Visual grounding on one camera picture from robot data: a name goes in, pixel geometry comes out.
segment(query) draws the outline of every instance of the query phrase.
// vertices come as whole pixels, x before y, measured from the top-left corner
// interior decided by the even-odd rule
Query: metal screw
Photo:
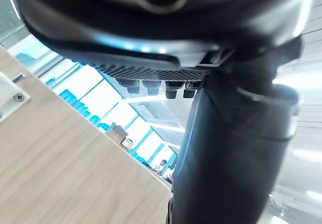
[[[14,79],[12,79],[12,82],[17,83],[18,81],[21,81],[24,78],[25,78],[25,75],[22,72],[19,72],[19,74]]]
[[[24,95],[22,95],[22,94],[16,94],[16,95],[14,96],[14,100],[15,100],[16,102],[23,102],[23,101],[25,100],[25,96],[24,96]]]

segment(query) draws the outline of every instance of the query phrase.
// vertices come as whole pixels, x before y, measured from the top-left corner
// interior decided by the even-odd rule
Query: window
[[[162,144],[163,140],[154,131],[146,138],[142,145],[137,149],[136,153],[140,157],[148,161],[158,147]]]
[[[80,99],[102,79],[103,77],[97,70],[85,65],[53,90],[56,94],[60,95],[63,91],[68,89],[77,99]]]
[[[102,81],[81,98],[79,103],[84,104],[91,116],[102,118],[121,99],[120,94],[107,81]]]
[[[157,153],[157,155],[154,157],[150,165],[151,166],[157,165],[160,163],[161,160],[166,160],[168,162],[173,154],[174,154],[173,150],[169,148],[169,146],[164,145],[161,148],[160,152]]]
[[[129,104],[121,102],[101,122],[110,126],[115,122],[125,128],[136,116],[136,111]]]
[[[53,84],[56,84],[59,79],[63,80],[66,76],[76,70],[76,65],[78,66],[79,64],[71,61],[70,59],[65,59],[50,71],[43,74],[39,79],[51,87]]]
[[[143,137],[151,130],[150,126],[146,122],[138,117],[127,129],[126,132],[129,134],[128,139],[133,141],[132,149],[134,149]]]

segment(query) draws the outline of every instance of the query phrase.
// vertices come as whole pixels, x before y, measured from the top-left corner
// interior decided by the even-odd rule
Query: ceiling
[[[279,71],[282,81],[299,89],[304,98],[297,135],[290,144],[274,192],[259,223],[271,223],[267,221],[268,216],[271,219],[276,215],[291,224],[322,224],[322,200],[315,200],[307,194],[307,190],[322,194],[322,0],[313,2],[303,38],[305,50],[302,58]],[[138,97],[131,96],[114,79],[107,78],[125,98]],[[160,92],[165,92],[164,83]],[[182,95],[183,90],[179,90],[175,100],[134,103],[132,106],[148,122],[185,128],[193,100],[183,99]],[[147,96],[144,87],[141,87],[140,96]],[[165,141],[181,145],[183,133],[155,130]],[[320,153],[321,161],[296,156],[295,150]],[[286,212],[280,216],[283,205]]]

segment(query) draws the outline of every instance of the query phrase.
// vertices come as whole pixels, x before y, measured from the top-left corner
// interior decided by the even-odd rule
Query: glass wall
[[[65,59],[40,79],[100,131],[113,122],[121,125],[134,143],[129,152],[139,161],[152,166],[176,155],[94,68]]]
[[[83,117],[105,132],[121,125],[134,143],[131,154],[154,164],[174,152],[94,68],[64,59],[33,35],[21,20],[15,0],[0,0],[0,45]]]

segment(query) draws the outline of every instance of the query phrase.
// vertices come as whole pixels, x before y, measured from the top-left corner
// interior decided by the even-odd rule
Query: metal bracket
[[[17,81],[10,80],[0,71],[0,123],[30,99],[30,96],[14,83]]]

